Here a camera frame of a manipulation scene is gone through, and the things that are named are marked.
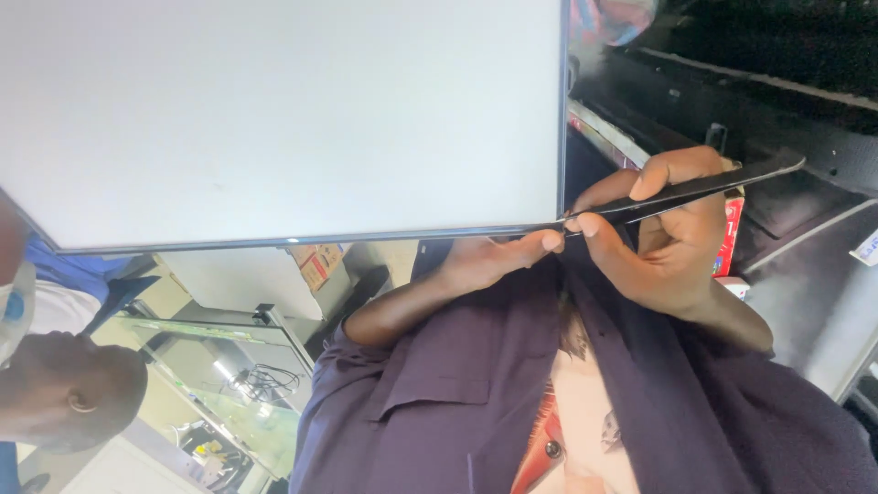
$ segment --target wire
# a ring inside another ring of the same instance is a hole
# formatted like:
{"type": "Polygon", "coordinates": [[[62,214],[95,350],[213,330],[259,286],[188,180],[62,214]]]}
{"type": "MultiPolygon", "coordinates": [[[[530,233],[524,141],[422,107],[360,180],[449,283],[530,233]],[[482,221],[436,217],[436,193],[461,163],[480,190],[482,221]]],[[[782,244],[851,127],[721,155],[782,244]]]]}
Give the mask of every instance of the wire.
{"type": "Polygon", "coordinates": [[[299,390],[300,378],[304,374],[294,374],[277,367],[256,364],[252,369],[244,369],[227,382],[229,389],[240,391],[253,401],[272,403],[283,400],[299,390]],[[272,391],[280,397],[272,399],[272,391]]]}

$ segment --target ear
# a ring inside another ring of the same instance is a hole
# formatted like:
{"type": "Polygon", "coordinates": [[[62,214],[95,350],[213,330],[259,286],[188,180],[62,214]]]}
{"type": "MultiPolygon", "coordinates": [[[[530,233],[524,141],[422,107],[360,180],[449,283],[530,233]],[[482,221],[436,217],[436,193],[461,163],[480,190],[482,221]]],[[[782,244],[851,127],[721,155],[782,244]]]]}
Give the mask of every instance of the ear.
{"type": "Polygon", "coordinates": [[[93,403],[91,400],[85,397],[83,393],[72,389],[70,393],[67,395],[67,403],[70,405],[70,408],[73,411],[77,411],[79,413],[90,413],[94,410],[97,410],[97,403],[93,403]]]}

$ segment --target white face mask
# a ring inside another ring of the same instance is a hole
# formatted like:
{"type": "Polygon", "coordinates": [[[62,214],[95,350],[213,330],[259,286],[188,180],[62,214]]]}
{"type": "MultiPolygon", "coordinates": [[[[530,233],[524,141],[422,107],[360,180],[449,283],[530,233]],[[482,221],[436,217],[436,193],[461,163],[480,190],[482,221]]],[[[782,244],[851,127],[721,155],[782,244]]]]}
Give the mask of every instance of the white face mask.
{"type": "Polygon", "coordinates": [[[36,274],[33,265],[25,261],[12,283],[0,287],[0,369],[9,366],[10,357],[31,327],[36,274]]]}

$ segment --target dark purple shirt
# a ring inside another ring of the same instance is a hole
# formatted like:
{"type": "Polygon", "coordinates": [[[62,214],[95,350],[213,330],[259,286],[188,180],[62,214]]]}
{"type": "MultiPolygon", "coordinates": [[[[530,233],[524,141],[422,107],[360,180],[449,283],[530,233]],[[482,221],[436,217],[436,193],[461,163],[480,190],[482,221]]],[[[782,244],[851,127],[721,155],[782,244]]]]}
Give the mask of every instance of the dark purple shirt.
{"type": "Polygon", "coordinates": [[[827,395],[624,299],[581,238],[457,299],[391,350],[337,330],[314,370],[290,492],[507,494],[558,349],[563,282],[641,492],[878,492],[859,424],[827,395]]]}

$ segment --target tweezers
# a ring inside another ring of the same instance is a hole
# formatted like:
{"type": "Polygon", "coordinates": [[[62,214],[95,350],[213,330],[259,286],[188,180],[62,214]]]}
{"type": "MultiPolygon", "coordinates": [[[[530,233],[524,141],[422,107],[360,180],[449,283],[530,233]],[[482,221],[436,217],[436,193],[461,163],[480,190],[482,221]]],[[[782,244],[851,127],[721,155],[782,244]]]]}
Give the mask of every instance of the tweezers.
{"type": "Polygon", "coordinates": [[[539,225],[536,229],[558,229],[568,220],[582,213],[595,213],[603,216],[610,224],[620,226],[626,223],[639,222],[644,218],[662,214],[677,207],[708,197],[715,193],[723,193],[735,187],[753,184],[768,178],[784,175],[801,169],[805,165],[805,157],[792,149],[781,148],[765,161],[747,164],[737,170],[726,171],[709,177],[694,178],[687,182],[668,185],[654,196],[645,200],[621,198],[585,211],[568,214],[551,223],[539,225]]]}

